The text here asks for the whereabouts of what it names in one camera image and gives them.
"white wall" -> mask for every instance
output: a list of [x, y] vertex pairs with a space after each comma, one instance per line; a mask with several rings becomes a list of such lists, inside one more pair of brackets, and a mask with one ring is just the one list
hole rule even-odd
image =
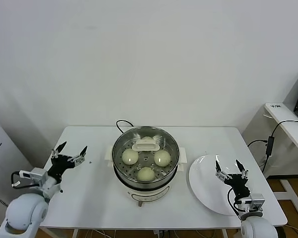
[[0, 0], [0, 122], [34, 165], [66, 125], [243, 131], [297, 78], [298, 0]]

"black wire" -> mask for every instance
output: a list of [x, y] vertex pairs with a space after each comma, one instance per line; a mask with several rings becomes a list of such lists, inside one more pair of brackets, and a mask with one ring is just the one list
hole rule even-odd
[[[11, 184], [14, 184], [14, 175], [20, 176], [20, 171], [15, 171], [11, 174]], [[30, 184], [30, 185], [25, 185], [25, 186], [14, 186], [14, 189], [22, 189], [22, 188], [28, 188], [28, 187], [36, 187], [39, 186], [39, 184]]]
[[124, 133], [124, 132], [120, 129], [120, 127], [118, 126], [118, 123], [121, 122], [121, 121], [124, 121], [124, 122], [128, 123], [129, 125], [134, 126], [134, 125], [131, 124], [131, 122], [129, 122], [129, 121], [127, 121], [127, 120], [118, 120], [118, 121], [116, 121], [116, 126], [117, 126], [117, 128], [120, 130], [121, 133]]
[[261, 141], [261, 142], [264, 142], [264, 143], [267, 143], [267, 140], [253, 140], [252, 142], [250, 142], [247, 147], [249, 147], [251, 144], [257, 142], [257, 141]]
[[230, 200], [229, 200], [229, 194], [230, 192], [233, 190], [233, 188], [230, 188], [230, 190], [227, 192], [227, 201], [230, 205], [230, 207], [233, 209], [234, 213], [237, 215], [237, 217], [239, 218], [239, 215], [238, 215], [238, 211], [235, 210], [235, 208], [233, 207], [233, 205], [231, 204]]
[[279, 126], [281, 123], [284, 123], [284, 122], [298, 122], [298, 120], [283, 120], [283, 121], [281, 121], [280, 123], [277, 124], [277, 126], [276, 126], [275, 129], [273, 130], [273, 133], [272, 133], [271, 137], [273, 137], [273, 135], [274, 135], [276, 129], [278, 128], [278, 126]]
[[[237, 211], [240, 211], [240, 212], [246, 212], [245, 210], [241, 210], [241, 209], [239, 209], [238, 207], [235, 207], [235, 205], [237, 205], [237, 203], [234, 203], [234, 204], [233, 204], [234, 208], [235, 208]], [[258, 211], [258, 209], [249, 210], [249, 212], [257, 212], [257, 211]]]
[[265, 168], [266, 168], [266, 165], [267, 165], [268, 158], [269, 158], [269, 156], [268, 156], [268, 155], [266, 155], [266, 160], [265, 160], [264, 167], [263, 167], [263, 169], [262, 169], [262, 173], [264, 172], [264, 170], [265, 170]]

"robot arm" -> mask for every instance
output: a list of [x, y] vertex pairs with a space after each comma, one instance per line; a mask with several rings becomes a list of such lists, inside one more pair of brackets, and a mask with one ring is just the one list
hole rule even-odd
[[[41, 222], [48, 211], [48, 203], [55, 193], [61, 190], [62, 175], [67, 169], [72, 169], [85, 161], [87, 146], [80, 154], [71, 157], [59, 154], [66, 142], [52, 150], [51, 168], [46, 171], [34, 168], [32, 171], [18, 171], [11, 175], [12, 187], [15, 189], [30, 188], [33, 193], [27, 193], [13, 200], [5, 213], [5, 219], [0, 226], [0, 238], [34, 238]], [[14, 177], [29, 179], [31, 184], [21, 185], [14, 182]]]
[[235, 193], [233, 205], [229, 200], [228, 203], [241, 220], [241, 234], [243, 238], [277, 238], [276, 229], [264, 218], [262, 205], [265, 199], [262, 194], [251, 193], [246, 183], [248, 181], [248, 170], [236, 160], [240, 174], [227, 174], [221, 170], [219, 163], [216, 161], [215, 175], [225, 184], [231, 186]]

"white cabinet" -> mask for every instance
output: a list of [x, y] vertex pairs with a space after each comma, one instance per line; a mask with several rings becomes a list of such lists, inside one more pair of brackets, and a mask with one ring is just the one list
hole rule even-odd
[[11, 173], [33, 167], [0, 126], [0, 224], [10, 201], [24, 193], [11, 186]]

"table leg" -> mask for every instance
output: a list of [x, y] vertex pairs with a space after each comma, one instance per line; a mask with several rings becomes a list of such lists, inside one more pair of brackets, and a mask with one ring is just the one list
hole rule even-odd
[[79, 231], [79, 229], [74, 229], [72, 238], [76, 238], [77, 237], [78, 231]]
[[286, 192], [274, 192], [275, 197], [278, 201], [280, 200], [290, 200], [293, 205], [295, 206], [297, 212], [298, 212], [298, 196], [293, 190], [292, 186], [286, 179], [281, 179], [280, 183], [284, 187]]
[[40, 229], [52, 238], [68, 238], [63, 231], [57, 228], [40, 227]]
[[228, 238], [226, 229], [222, 229], [223, 238]]

